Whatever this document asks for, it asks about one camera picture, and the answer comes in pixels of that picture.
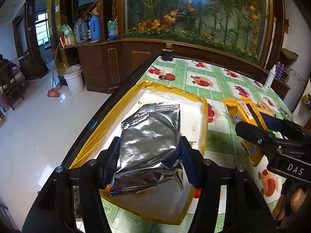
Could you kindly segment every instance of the window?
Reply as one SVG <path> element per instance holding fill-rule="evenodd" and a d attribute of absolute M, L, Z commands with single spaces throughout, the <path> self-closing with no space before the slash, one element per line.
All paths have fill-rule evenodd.
<path fill-rule="evenodd" d="M 37 15 L 35 24 L 38 45 L 41 46 L 50 39 L 48 13 Z"/>

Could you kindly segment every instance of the yellow snack package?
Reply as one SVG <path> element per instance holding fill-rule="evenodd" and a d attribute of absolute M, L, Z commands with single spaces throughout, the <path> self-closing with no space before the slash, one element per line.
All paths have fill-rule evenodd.
<path fill-rule="evenodd" d="M 228 98 L 221 100 L 221 102 L 227 105 L 228 111 L 235 123 L 245 121 L 264 130 L 268 130 L 262 116 L 251 99 L 245 97 L 237 100 Z M 260 147 L 245 140 L 242 141 L 242 145 L 245 147 L 253 166 L 257 166 L 263 157 Z"/>

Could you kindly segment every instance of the white tile floor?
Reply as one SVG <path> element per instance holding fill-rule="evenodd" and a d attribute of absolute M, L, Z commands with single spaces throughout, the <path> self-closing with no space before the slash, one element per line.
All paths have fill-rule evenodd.
<path fill-rule="evenodd" d="M 0 124 L 0 203 L 20 230 L 37 192 L 109 97 L 86 89 L 73 95 L 68 87 L 63 98 L 47 97 L 50 79 L 28 81 L 25 100 Z"/>

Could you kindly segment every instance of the thermos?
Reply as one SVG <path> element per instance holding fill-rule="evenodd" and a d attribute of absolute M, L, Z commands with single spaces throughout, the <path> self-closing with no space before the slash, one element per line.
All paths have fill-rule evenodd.
<path fill-rule="evenodd" d="M 279 72 L 280 72 L 281 63 L 277 62 L 276 70 L 275 70 L 275 77 L 279 79 Z"/>
<path fill-rule="evenodd" d="M 280 70 L 279 70 L 279 73 L 278 73 L 278 79 L 281 79 L 282 78 L 282 76 L 283 76 L 283 73 L 284 73 L 284 65 L 282 64 L 281 66 L 280 66 Z"/>
<path fill-rule="evenodd" d="M 87 22 L 83 18 L 79 18 L 73 29 L 78 43 L 87 41 Z"/>
<path fill-rule="evenodd" d="M 100 19 L 96 15 L 93 15 L 92 18 L 90 19 L 90 30 L 91 30 L 91 41 L 101 39 Z"/>

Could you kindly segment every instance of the spray bottle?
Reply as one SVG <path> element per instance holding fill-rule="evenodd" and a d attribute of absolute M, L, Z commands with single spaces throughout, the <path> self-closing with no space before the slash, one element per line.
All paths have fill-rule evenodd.
<path fill-rule="evenodd" d="M 264 88 L 265 90 L 269 90 L 269 88 L 271 87 L 271 84 L 273 82 L 273 79 L 275 77 L 275 73 L 276 73 L 276 65 L 273 66 L 273 68 L 271 68 L 270 73 L 268 75 L 268 78 L 264 84 Z"/>

